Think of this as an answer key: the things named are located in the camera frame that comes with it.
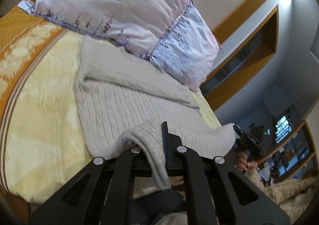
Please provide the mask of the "fuzzy beige sleeve forearm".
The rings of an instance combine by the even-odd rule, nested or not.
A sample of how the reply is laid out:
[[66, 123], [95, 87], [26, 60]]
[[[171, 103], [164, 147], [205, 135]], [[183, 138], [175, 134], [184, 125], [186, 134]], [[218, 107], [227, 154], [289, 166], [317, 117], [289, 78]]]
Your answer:
[[256, 187], [263, 191], [289, 216], [294, 223], [307, 209], [318, 191], [318, 176], [305, 179], [287, 179], [269, 186], [263, 185], [256, 170], [245, 174]]

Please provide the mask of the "person right hand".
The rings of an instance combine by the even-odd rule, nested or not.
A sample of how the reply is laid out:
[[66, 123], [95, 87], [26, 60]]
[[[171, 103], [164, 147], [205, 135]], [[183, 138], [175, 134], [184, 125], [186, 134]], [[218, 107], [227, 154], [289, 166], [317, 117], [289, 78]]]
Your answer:
[[257, 163], [255, 161], [248, 162], [248, 157], [245, 152], [239, 153], [238, 163], [236, 164], [236, 168], [239, 171], [253, 171], [257, 167]]

